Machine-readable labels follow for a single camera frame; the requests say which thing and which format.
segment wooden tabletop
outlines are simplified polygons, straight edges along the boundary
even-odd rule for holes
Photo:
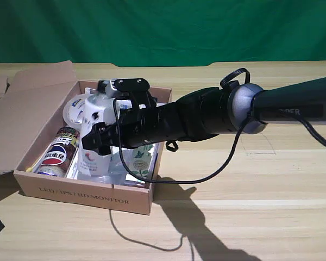
[[[13,76],[36,64],[0,64]],[[75,64],[79,79],[142,77],[170,87],[173,100],[250,70],[264,89],[326,76],[326,61],[216,63],[208,67],[118,68]],[[326,126],[317,130],[326,137]],[[226,159],[233,135],[164,151],[159,175],[206,176]],[[29,198],[0,177],[0,261],[326,260],[326,149],[301,125],[269,125],[243,135],[214,179],[157,185],[150,216]]]

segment green backdrop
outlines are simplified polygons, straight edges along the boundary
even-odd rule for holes
[[[0,0],[0,63],[326,60],[326,0]]]

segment white bottle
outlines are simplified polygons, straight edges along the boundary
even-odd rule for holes
[[[106,125],[115,123],[116,118],[113,109],[113,98],[105,94],[105,87],[109,81],[99,82],[97,93],[85,100],[83,120],[81,126],[81,138],[87,135],[92,126],[98,122],[105,122]],[[83,149],[80,139],[78,154],[78,171],[82,179],[94,179],[96,177],[108,176],[108,169],[111,161],[111,153],[105,156],[99,155],[95,151]],[[107,183],[115,184],[111,178],[107,178]]]

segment pepsi can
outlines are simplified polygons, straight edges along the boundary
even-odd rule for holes
[[[38,174],[65,177],[78,148],[80,132],[71,127],[60,128],[38,168]]]

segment open cardboard box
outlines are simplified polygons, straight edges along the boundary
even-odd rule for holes
[[[0,174],[13,171],[26,196],[149,215],[153,183],[137,188],[26,172],[66,125],[66,102],[96,86],[77,80],[70,61],[18,72],[8,88],[7,77],[0,77]],[[171,89],[151,87],[150,92],[158,102],[171,101]],[[153,178],[162,150],[160,144]]]

